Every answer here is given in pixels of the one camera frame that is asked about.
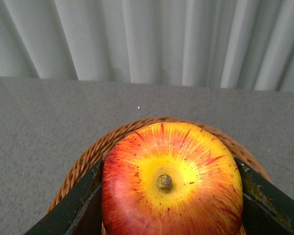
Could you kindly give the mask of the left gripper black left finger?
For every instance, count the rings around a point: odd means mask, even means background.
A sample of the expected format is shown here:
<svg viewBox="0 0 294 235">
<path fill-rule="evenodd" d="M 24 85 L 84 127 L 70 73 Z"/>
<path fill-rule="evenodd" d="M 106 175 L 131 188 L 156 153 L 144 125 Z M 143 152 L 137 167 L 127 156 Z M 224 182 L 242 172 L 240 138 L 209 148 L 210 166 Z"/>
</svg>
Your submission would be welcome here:
<svg viewBox="0 0 294 235">
<path fill-rule="evenodd" d="M 97 161 L 69 193 L 27 235 L 100 235 L 103 160 Z"/>
</svg>

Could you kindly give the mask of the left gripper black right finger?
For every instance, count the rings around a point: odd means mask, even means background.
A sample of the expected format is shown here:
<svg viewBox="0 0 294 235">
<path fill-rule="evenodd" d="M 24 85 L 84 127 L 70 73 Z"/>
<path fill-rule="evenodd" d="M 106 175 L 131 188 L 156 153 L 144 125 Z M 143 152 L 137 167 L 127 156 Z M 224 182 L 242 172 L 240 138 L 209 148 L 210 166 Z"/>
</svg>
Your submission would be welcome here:
<svg viewBox="0 0 294 235">
<path fill-rule="evenodd" d="M 234 158 L 243 185 L 247 235 L 294 235 L 294 200 L 241 159 Z"/>
</svg>

